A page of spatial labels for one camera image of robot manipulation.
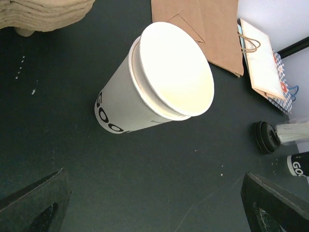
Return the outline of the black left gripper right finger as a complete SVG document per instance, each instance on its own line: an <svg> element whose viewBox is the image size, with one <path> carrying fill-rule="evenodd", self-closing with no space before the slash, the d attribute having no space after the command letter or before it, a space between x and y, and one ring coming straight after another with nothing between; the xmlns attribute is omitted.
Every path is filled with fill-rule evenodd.
<svg viewBox="0 0 309 232"><path fill-rule="evenodd" d="M240 194L252 232L309 230L309 203L266 178L246 173Z"/></svg>

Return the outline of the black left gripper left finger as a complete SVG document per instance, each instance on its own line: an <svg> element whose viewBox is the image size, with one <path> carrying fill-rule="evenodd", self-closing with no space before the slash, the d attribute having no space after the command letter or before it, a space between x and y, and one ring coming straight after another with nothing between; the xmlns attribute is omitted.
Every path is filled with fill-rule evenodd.
<svg viewBox="0 0 309 232"><path fill-rule="evenodd" d="M0 200L2 232L59 232L71 197L65 169Z"/></svg>

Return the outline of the white paper cup black print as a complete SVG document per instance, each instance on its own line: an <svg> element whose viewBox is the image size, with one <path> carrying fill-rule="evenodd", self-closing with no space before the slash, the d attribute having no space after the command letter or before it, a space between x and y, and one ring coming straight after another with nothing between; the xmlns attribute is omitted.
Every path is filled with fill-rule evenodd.
<svg viewBox="0 0 309 232"><path fill-rule="evenodd" d="M122 134L205 113L214 80L201 48L167 22L150 24L99 93L94 112L106 131Z"/></svg>

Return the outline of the brown kraft paper bag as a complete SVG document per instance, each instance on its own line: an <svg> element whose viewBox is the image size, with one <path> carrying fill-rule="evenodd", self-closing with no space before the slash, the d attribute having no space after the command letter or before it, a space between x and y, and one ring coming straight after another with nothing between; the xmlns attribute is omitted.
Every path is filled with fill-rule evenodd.
<svg viewBox="0 0 309 232"><path fill-rule="evenodd" d="M237 77L244 74L238 35L237 0L153 0L152 21L187 32L207 60Z"/></svg>

